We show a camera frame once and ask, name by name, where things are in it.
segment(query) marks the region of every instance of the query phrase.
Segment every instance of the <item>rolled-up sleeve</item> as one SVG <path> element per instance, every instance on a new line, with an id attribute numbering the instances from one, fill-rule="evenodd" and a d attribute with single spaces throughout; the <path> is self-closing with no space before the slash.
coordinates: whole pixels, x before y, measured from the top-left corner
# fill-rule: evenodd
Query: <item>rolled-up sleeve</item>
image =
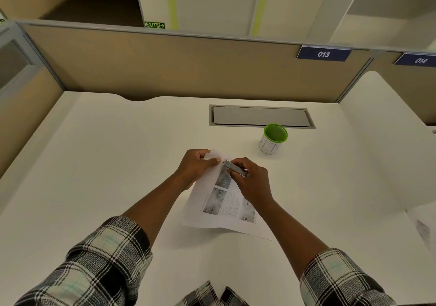
<path id="1" fill-rule="evenodd" d="M 151 259 L 144 230 L 126 217 L 112 217 L 16 305 L 134 305 Z"/>
<path id="2" fill-rule="evenodd" d="M 306 306 L 390 306 L 394 300 L 344 252 L 330 248 L 319 253 L 300 279 Z"/>

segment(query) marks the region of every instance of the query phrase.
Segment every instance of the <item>green exit sign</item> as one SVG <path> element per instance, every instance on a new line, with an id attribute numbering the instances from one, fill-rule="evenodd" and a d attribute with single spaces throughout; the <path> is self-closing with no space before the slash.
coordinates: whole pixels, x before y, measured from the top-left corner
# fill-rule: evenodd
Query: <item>green exit sign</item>
<path id="1" fill-rule="evenodd" d="M 154 21 L 146 21 L 145 27 L 149 28 L 165 28 L 164 22 L 154 22 Z"/>

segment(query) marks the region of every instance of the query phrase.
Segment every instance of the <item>hand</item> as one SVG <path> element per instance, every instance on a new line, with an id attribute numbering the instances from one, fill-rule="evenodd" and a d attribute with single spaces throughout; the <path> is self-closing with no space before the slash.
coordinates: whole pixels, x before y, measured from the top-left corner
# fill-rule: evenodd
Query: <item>hand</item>
<path id="1" fill-rule="evenodd" d="M 183 183 L 183 189 L 191 188 L 193 183 L 197 181 L 208 168 L 218 165 L 221 158 L 212 158 L 204 160 L 206 153 L 210 152 L 207 149 L 191 149 L 186 151 L 179 168 L 177 168 L 174 176 L 180 178 Z"/>
<path id="2" fill-rule="evenodd" d="M 256 165 L 248 158 L 237 158 L 232 160 L 232 163 L 247 170 L 247 177 L 243 177 L 232 170 L 228 170 L 228 173 L 237 183 L 243 196 L 256 209 L 258 206 L 274 202 L 266 168 Z"/>

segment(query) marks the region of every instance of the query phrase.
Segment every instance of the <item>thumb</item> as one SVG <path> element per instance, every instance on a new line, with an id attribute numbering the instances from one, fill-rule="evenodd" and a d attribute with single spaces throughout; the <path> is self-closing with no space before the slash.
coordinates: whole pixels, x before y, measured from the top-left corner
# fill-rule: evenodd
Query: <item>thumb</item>
<path id="1" fill-rule="evenodd" d="M 203 160 L 204 164 L 206 166 L 206 168 L 209 167 L 213 167 L 218 165 L 221 162 L 221 158 L 212 158 L 212 159 L 208 159 L 208 160 Z"/>
<path id="2" fill-rule="evenodd" d="M 237 172 L 232 170 L 227 170 L 233 180 L 235 180 L 236 184 L 239 186 L 240 183 L 245 179 L 245 177 L 239 175 Z"/>

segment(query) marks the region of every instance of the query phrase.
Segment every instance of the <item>person's left hand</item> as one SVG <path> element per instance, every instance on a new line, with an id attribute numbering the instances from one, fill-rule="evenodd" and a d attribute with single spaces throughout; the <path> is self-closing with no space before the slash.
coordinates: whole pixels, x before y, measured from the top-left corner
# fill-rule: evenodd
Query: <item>person's left hand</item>
<path id="1" fill-rule="evenodd" d="M 179 168 L 177 168 L 174 175 L 183 181 L 185 190 L 191 188 L 193 183 L 197 181 L 208 168 L 218 165 L 221 158 L 212 158 L 204 160 L 204 155 L 210 152 L 207 149 L 191 149 L 186 151 Z"/>

